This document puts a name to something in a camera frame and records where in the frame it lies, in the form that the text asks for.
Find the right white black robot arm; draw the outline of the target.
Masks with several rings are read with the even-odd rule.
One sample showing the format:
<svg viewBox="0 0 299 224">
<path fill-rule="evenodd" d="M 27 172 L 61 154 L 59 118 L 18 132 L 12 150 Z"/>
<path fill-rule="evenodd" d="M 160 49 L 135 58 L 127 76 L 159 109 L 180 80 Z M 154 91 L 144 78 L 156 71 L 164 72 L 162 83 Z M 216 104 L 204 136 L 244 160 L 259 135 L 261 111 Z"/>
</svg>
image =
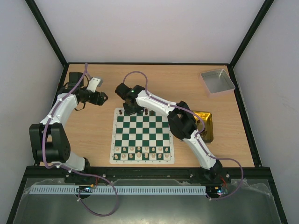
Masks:
<svg viewBox="0 0 299 224">
<path fill-rule="evenodd" d="M 135 114 L 149 109 L 166 117 L 172 135 L 185 142 L 195 154 L 205 180 L 213 183 L 219 179 L 222 164 L 202 140 L 197 121 L 194 118 L 195 114 L 186 102 L 167 101 L 147 93 L 143 87 L 141 89 L 128 88 L 122 93 L 117 93 L 117 95 L 124 100 L 123 107 L 128 114 Z"/>
</svg>

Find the gold tin with dark pieces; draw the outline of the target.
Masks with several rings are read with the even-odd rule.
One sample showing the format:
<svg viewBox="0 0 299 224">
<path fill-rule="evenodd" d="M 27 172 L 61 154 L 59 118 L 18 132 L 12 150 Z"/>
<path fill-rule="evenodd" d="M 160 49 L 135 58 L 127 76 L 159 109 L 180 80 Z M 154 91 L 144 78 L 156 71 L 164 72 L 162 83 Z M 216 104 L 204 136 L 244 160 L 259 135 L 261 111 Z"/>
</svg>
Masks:
<svg viewBox="0 0 299 224">
<path fill-rule="evenodd" d="M 205 128 L 203 129 L 202 132 L 200 132 L 200 136 L 203 139 L 203 141 L 206 144 L 212 143 L 214 140 L 214 134 L 213 134 L 213 119 L 212 119 L 212 113 L 210 112 L 200 112 L 200 111 L 193 111 L 195 114 L 197 114 L 204 122 Z M 183 114 L 179 114 L 178 118 L 182 120 L 184 117 Z M 197 116 L 194 116 L 196 120 L 196 125 L 197 128 L 194 128 L 191 126 L 191 131 L 194 131 L 195 129 L 201 130 L 203 125 L 201 121 L 197 118 Z"/>
</svg>

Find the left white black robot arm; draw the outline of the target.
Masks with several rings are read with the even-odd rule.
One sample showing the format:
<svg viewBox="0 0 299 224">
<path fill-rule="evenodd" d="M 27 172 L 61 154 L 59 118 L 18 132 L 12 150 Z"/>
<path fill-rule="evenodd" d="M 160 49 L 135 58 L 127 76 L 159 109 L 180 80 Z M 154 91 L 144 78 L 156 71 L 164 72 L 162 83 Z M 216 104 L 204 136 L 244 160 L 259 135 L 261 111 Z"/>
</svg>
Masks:
<svg viewBox="0 0 299 224">
<path fill-rule="evenodd" d="M 83 171 L 88 159 L 71 151 L 64 126 L 79 103 L 103 105 L 108 100 L 104 92 L 77 89 L 73 93 L 61 93 L 48 115 L 29 128 L 33 158 L 48 168 L 66 168 L 69 172 Z"/>
</svg>

